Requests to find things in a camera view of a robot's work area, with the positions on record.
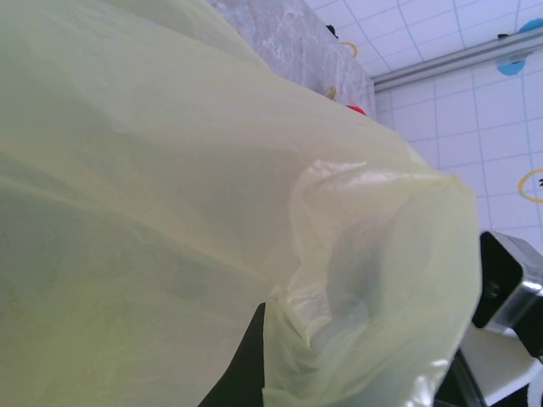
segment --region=white surface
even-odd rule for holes
[[[416,64],[494,40],[498,33],[512,34],[543,17],[541,0],[306,1],[324,23],[357,31],[353,38],[340,36],[343,41],[377,49],[377,55],[360,59],[371,65],[372,75],[405,67],[401,59]]]
[[[526,386],[541,371],[541,363],[516,338],[470,326],[461,348],[488,406]]]
[[[531,55],[514,77],[485,64],[376,96],[381,123],[475,191],[481,229],[525,238],[540,252],[543,205],[520,197],[517,187],[543,168],[542,55]],[[537,189],[543,198],[534,179],[526,184],[532,195]]]

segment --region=white tile wall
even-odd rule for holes
[[[409,142],[435,137],[434,100],[395,109],[395,130]]]
[[[454,8],[452,0],[412,0],[401,5],[408,25],[434,17],[435,15],[450,11]]]
[[[480,131],[480,136],[483,159],[501,159],[529,153],[526,124],[523,122],[484,129]]]
[[[488,63],[378,93],[378,118],[473,189],[481,229],[521,237],[543,253],[543,204],[518,193],[523,176],[543,169],[543,51],[528,66],[508,77]],[[524,191],[543,198],[541,178]]]
[[[543,151],[543,119],[528,122],[529,145],[532,151]]]
[[[517,8],[518,2],[479,0],[468,6],[460,7],[457,10],[458,22],[460,23],[460,28],[465,30],[489,20],[499,19],[508,14],[515,14],[517,13]]]
[[[360,51],[360,45],[367,42],[367,38],[358,26],[357,23],[353,23],[351,25],[346,25],[345,27],[337,28],[336,29],[336,36],[340,38],[349,38],[350,42],[353,42]]]
[[[441,167],[473,164],[481,160],[479,135],[476,131],[439,139]]]
[[[524,119],[523,88],[520,78],[498,82],[475,89],[479,126],[507,125]]]
[[[525,75],[523,79],[526,115],[528,119],[543,117],[543,70]]]
[[[436,108],[440,136],[477,130],[473,90],[437,98]]]
[[[367,44],[358,60],[374,76],[494,40],[543,15],[542,0],[306,1],[341,40]]]

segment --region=translucent plastic sheet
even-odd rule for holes
[[[266,301],[269,406],[427,406],[472,193],[201,0],[2,0],[0,405],[191,406]]]

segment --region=blue object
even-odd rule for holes
[[[526,31],[534,30],[540,27],[543,27],[543,19],[535,19],[523,25],[521,29],[518,30],[518,32],[526,32]],[[523,70],[524,66],[526,66],[526,59],[523,59],[515,63],[505,62],[503,59],[498,59],[495,62],[495,64],[496,64],[496,68],[503,75],[515,76],[515,75],[518,75],[521,70]]]

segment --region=red object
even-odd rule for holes
[[[367,116],[366,112],[362,108],[359,108],[358,106],[352,106],[348,104],[347,107],[349,109],[353,109],[355,112],[358,112],[360,114],[364,114],[365,116]]]

